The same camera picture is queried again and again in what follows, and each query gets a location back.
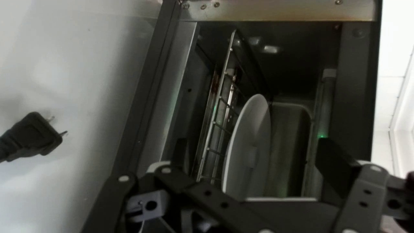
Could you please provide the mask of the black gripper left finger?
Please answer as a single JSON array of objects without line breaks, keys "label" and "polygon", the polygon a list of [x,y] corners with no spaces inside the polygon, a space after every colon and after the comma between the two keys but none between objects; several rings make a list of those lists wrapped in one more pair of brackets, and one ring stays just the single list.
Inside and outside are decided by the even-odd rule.
[{"label": "black gripper left finger", "polygon": [[242,233],[242,204],[181,169],[162,165],[143,178],[110,176],[96,199],[82,233],[143,233],[159,221],[174,233]]}]

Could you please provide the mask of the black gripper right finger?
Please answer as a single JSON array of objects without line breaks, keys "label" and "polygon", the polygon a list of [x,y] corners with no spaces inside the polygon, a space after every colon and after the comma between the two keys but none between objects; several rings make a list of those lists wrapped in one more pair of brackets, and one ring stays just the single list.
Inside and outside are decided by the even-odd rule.
[{"label": "black gripper right finger", "polygon": [[378,164],[361,164],[332,138],[319,141],[316,167],[343,199],[334,233],[379,233],[385,216],[414,231],[412,172],[401,178]]}]

